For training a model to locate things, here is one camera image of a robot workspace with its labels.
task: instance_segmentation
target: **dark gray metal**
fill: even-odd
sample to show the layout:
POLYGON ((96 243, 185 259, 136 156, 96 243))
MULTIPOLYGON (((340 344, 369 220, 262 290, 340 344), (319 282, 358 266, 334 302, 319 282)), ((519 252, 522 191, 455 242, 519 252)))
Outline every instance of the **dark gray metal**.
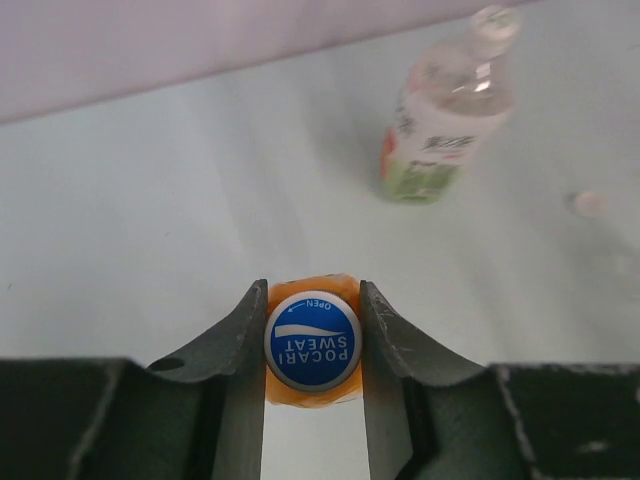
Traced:
POLYGON ((1 361, 0 478, 259 479, 266 313, 262 280, 149 370, 128 360, 1 361))
POLYGON ((360 293, 373 480, 640 479, 638 366, 483 369, 360 293))

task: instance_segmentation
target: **green label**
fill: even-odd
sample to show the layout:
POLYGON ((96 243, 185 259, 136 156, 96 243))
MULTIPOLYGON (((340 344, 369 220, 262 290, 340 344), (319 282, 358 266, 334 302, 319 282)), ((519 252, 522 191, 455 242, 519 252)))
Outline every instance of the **green label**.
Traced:
POLYGON ((430 203, 438 200, 460 174, 459 165, 404 163, 390 160, 385 190, 396 200, 430 203))

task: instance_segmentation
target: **white arrow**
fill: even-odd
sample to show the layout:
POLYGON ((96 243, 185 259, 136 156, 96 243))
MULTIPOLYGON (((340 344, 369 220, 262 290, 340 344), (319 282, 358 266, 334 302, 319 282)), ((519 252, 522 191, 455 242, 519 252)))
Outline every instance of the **white arrow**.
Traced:
POLYGON ((296 305, 293 305, 293 306, 289 307, 289 310, 287 310, 287 312, 291 313, 291 312, 293 312, 296 308, 304 306, 304 304, 305 304, 305 303, 306 303, 306 302, 297 303, 296 305))

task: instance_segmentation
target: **blue bottle cap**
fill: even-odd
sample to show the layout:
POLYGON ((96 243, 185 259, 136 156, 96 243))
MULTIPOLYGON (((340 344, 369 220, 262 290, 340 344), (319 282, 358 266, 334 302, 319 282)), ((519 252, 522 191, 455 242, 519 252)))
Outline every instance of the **blue bottle cap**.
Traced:
POLYGON ((267 322, 267 363, 285 385, 320 393, 343 383, 362 352, 355 312, 337 295, 308 291, 280 303, 267 322))

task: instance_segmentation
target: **clear plastic bottle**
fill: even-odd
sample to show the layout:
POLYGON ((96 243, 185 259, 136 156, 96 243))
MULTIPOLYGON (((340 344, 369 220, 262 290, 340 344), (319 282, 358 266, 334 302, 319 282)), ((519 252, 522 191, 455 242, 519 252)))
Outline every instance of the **clear plastic bottle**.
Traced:
POLYGON ((383 188, 432 203, 513 109, 506 52, 521 26, 511 8, 487 7, 459 38, 431 47, 400 91, 382 152, 383 188))

